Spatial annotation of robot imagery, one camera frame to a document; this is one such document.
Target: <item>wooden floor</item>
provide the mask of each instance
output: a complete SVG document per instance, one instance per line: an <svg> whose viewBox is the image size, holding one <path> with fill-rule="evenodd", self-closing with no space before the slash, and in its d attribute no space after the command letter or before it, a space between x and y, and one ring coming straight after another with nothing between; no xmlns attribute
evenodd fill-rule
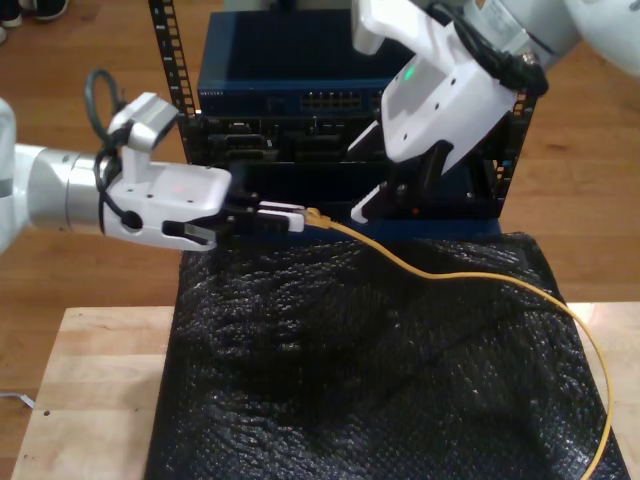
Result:
<svg viewBox="0 0 640 480"><path fill-rule="evenodd" d="M177 0L192 81L207 12L221 1ZM0 97L18 140L92 152L82 88L110 70L127 98L167 95L144 0L75 0L56 23L25 25L0 47ZM581 46L550 74L502 226L540 242L570 301L640 300L640 87ZM162 160L182 161L176 135ZM172 305L175 252L103 238L27 233L0 257L0 390L37 394L65 308ZM29 411L0 401L0 479L8 478Z"/></svg>

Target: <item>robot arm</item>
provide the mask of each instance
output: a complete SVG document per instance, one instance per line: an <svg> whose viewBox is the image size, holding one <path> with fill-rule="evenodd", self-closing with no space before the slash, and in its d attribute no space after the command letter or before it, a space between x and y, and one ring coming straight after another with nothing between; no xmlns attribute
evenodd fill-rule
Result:
<svg viewBox="0 0 640 480"><path fill-rule="evenodd" d="M226 170L151 161L176 115L143 93L108 129L126 133L122 144L96 158L16 145L13 112L0 100L0 254L28 226L194 251L225 235L302 231L302 207L234 191Z"/></svg>

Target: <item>blue network device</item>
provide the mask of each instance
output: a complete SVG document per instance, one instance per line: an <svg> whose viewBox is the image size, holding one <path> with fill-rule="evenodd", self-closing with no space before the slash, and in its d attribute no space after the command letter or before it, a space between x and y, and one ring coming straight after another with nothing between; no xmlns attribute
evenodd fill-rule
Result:
<svg viewBox="0 0 640 480"><path fill-rule="evenodd" d="M198 96L216 118L371 115L413 54L351 44L350 10L223 12L209 20Z"/></svg>

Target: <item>shoe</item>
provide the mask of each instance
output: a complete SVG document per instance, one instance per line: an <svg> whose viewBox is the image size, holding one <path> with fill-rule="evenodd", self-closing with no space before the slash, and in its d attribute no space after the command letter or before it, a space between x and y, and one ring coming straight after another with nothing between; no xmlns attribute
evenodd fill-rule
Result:
<svg viewBox="0 0 640 480"><path fill-rule="evenodd" d="M0 17L4 28L16 28L22 25L22 7L18 0L7 0L0 12Z"/></svg>
<svg viewBox="0 0 640 480"><path fill-rule="evenodd" d="M69 0L23 0L23 3L33 6L35 17L41 22L60 18L69 7Z"/></svg>

